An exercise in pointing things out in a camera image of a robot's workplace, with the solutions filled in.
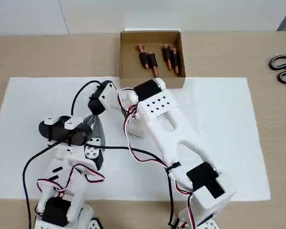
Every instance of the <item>wooden table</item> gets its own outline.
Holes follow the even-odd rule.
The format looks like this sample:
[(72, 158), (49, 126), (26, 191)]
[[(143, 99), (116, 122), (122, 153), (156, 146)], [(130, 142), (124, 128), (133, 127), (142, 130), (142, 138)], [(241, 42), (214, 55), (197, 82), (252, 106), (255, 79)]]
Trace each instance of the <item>wooden table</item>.
[[(0, 105), (11, 76), (118, 76), (119, 37), (0, 37)], [(188, 76), (248, 78), (271, 187), (271, 201), (231, 203), (216, 217), (218, 225), (286, 229), (286, 85), (267, 67), (275, 54), (286, 54), (286, 32), (193, 32), (182, 39)], [(88, 203), (106, 229), (168, 228), (167, 202)], [(11, 228), (27, 228), (25, 203), (0, 199), (0, 229)]]

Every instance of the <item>cardboard box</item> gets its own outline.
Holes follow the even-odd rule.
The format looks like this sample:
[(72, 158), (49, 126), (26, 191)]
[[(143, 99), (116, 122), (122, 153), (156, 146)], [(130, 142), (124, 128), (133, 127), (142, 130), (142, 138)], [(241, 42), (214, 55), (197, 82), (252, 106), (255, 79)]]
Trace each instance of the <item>cardboard box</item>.
[[(182, 88), (185, 81), (185, 68), (180, 31), (122, 31), (120, 45), (120, 84), (121, 87), (134, 87), (153, 78), (151, 69), (144, 69), (136, 49), (138, 44), (145, 46), (145, 52), (154, 52), (159, 76), (167, 88)], [(168, 44), (178, 49), (180, 74), (168, 70), (162, 55), (162, 46)]]

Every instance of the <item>white paper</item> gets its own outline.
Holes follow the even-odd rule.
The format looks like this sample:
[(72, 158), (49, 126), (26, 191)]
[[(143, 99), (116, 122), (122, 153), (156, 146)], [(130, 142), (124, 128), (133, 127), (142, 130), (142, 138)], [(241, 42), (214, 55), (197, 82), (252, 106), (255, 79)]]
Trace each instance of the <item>white paper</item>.
[[(119, 87), (118, 79), (108, 77)], [(0, 111), (0, 198), (24, 198), (22, 170), (27, 160), (46, 147), (38, 124), (46, 117), (69, 115), (78, 89), (91, 78), (11, 78)], [(94, 85), (80, 94), (74, 114), (90, 114), (87, 103)], [(173, 89), (192, 127), (215, 149), (216, 159), (238, 187), (235, 201), (270, 199), (262, 150), (246, 78), (189, 78)], [(117, 111), (100, 115), (106, 144), (126, 146), (123, 120)], [(150, 137), (131, 137), (133, 147), (160, 153)], [(167, 177), (155, 163), (140, 164), (126, 150), (106, 150), (100, 170), (105, 182), (89, 184), (89, 199), (169, 200)], [(36, 179), (45, 173), (53, 151), (34, 160), (27, 170), (30, 198), (39, 198)], [(182, 150), (190, 167), (193, 154)], [(174, 191), (175, 200), (184, 196)]]

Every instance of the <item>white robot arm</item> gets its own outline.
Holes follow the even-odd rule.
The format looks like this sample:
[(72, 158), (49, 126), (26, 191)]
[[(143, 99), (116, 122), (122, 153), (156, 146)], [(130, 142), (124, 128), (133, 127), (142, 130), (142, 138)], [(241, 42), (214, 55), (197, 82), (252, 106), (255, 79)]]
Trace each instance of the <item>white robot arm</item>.
[[(131, 128), (146, 127), (160, 149), (169, 177), (186, 189), (183, 193), (190, 194), (190, 209), (180, 212), (177, 227), (189, 227), (191, 214), (193, 228), (212, 220), (236, 192), (231, 177), (214, 161), (214, 152), (191, 128), (162, 79), (144, 82), (133, 91), (128, 90), (128, 94), (137, 106)], [(198, 154), (203, 163), (198, 162), (198, 166), (185, 171), (179, 161), (179, 144)]]
[[(214, 161), (214, 152), (191, 128), (165, 83), (156, 78), (128, 88), (131, 101), (128, 109), (123, 107), (112, 82), (102, 84), (96, 97), (89, 101), (89, 108), (95, 108), (100, 114), (104, 110), (117, 109), (119, 102), (122, 113), (130, 121), (131, 132), (140, 132), (142, 128), (149, 131), (170, 179), (176, 183), (177, 190), (189, 195), (187, 208), (179, 213), (175, 228), (205, 229), (210, 225), (214, 228), (214, 215), (229, 202), (236, 192), (235, 187), (229, 175)], [(35, 209), (38, 214), (35, 229), (102, 229), (100, 221), (94, 218), (93, 209), (85, 205), (84, 200), (87, 181), (101, 182), (104, 178), (96, 172), (102, 166), (102, 150), (90, 147), (104, 146), (104, 140), (100, 135), (91, 135), (82, 118), (61, 116), (42, 123), (40, 133), (49, 141), (57, 140), (58, 135), (80, 134), (57, 147), (43, 179), (38, 180), (42, 195)], [(63, 128), (57, 134), (54, 129), (59, 123), (63, 123)], [(198, 154), (203, 162), (195, 163), (186, 171), (179, 160), (179, 144)], [(61, 198), (62, 195), (69, 196), (71, 201)]]
[(98, 183), (104, 176), (97, 172), (103, 163), (105, 138), (98, 115), (117, 103), (117, 91), (111, 81), (101, 83), (92, 94), (88, 107), (92, 115), (85, 119), (74, 116), (47, 118), (39, 125), (39, 132), (48, 143), (71, 135), (55, 148), (54, 159), (44, 176), (37, 180), (41, 198), (35, 208), (35, 229), (102, 229), (93, 209), (84, 204), (87, 183)]

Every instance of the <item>black scissors handle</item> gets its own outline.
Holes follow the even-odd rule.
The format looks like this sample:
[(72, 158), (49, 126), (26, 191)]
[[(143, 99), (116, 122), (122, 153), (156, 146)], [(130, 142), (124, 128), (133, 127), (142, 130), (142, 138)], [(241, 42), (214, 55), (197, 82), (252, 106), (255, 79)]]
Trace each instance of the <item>black scissors handle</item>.
[[(282, 70), (282, 69), (286, 70), (286, 63), (281, 64), (281, 65), (275, 65), (275, 61), (280, 60), (280, 59), (286, 60), (286, 55), (279, 55), (279, 56), (276, 56), (276, 57), (272, 58), (271, 61), (269, 62), (269, 68), (271, 70), (274, 70), (274, 71)], [(286, 80), (284, 79), (285, 76), (286, 76), (286, 71), (280, 73), (277, 76), (277, 80), (280, 83), (286, 84)]]

